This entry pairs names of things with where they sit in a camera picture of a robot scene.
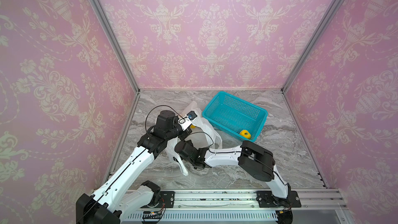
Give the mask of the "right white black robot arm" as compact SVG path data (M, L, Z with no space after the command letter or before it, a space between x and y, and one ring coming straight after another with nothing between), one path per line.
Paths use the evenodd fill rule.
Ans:
M265 182L276 206L290 207L290 185L279 175L273 153L253 142L244 141L229 149L195 148L190 140L174 148L180 157L196 169L238 166L253 178Z

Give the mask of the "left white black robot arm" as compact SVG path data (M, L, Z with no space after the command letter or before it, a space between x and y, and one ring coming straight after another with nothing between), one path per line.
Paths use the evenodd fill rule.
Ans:
M191 134L189 127L197 117L193 111L184 117L173 111L161 111L155 125L146 129L132 154L117 172L92 195L80 196L76 202L76 223L119 224L122 217L141 207L163 208L165 203L161 200L161 188L155 183L145 181L130 194L127 190L171 140L186 138Z

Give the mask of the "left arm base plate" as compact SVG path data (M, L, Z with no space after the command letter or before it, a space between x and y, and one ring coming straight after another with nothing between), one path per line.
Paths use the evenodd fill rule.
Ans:
M173 208L175 200L175 191L161 191L158 201L147 205L149 208Z

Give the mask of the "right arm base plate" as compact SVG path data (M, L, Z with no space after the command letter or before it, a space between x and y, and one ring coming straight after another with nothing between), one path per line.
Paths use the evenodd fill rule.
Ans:
M257 191L256 200L260 208L301 208L302 204L296 191L288 192L286 199L272 195L271 191Z

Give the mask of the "white plastic bag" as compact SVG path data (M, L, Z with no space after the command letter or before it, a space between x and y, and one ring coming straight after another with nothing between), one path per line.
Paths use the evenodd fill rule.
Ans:
M193 121L193 125L196 126L198 129L193 132L203 131L205 135L204 141L194 141L193 145L196 148L201 148L204 146L210 146L211 144L216 145L214 148L222 148L222 138L220 134L214 129L214 127L210 124L210 122L202 116L202 110L198 107L196 101L192 101L183 111L182 116L185 117L186 114L190 111L195 111L198 115L198 119ZM188 176L188 170L184 165L181 157L175 152L174 148L179 142L178 138L171 139L167 143L167 147L165 149L169 160L179 166L180 171L183 176Z

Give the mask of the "yellow bell pepper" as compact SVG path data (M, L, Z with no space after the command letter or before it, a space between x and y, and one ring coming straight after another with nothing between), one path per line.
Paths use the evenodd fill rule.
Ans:
M242 131L240 131L239 134L240 134L240 136L242 136L242 137L244 137L244 138L246 138L246 139L248 139L248 140L251 139L251 134L250 134L250 132L247 131L247 130L242 130Z

